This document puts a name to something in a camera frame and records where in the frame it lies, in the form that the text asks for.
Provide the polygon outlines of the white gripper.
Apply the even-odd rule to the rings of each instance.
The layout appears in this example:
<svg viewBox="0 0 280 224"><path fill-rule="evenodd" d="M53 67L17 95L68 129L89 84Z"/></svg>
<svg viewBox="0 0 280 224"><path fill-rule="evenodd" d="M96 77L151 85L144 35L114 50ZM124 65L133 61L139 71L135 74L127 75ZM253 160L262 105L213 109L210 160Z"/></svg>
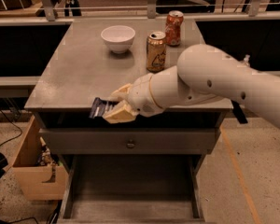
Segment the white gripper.
<svg viewBox="0 0 280 224"><path fill-rule="evenodd" d="M150 90L152 73L138 78L133 84L128 83L110 94L111 101L120 101L110 111L103 114L103 119L111 124L134 121L138 113L143 117L158 115L164 111L153 99Z"/></svg>

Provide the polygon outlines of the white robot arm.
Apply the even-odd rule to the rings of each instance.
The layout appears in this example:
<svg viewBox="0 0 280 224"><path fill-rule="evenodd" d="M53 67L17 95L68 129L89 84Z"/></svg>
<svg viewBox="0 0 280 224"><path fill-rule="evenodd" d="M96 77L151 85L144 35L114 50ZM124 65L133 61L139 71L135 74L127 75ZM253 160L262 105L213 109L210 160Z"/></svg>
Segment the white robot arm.
<svg viewBox="0 0 280 224"><path fill-rule="evenodd" d="M280 129L280 77L259 72L226 52L201 44L185 49L177 65L147 74L111 94L117 104L104 112L110 123L151 117L175 105L228 98Z"/></svg>

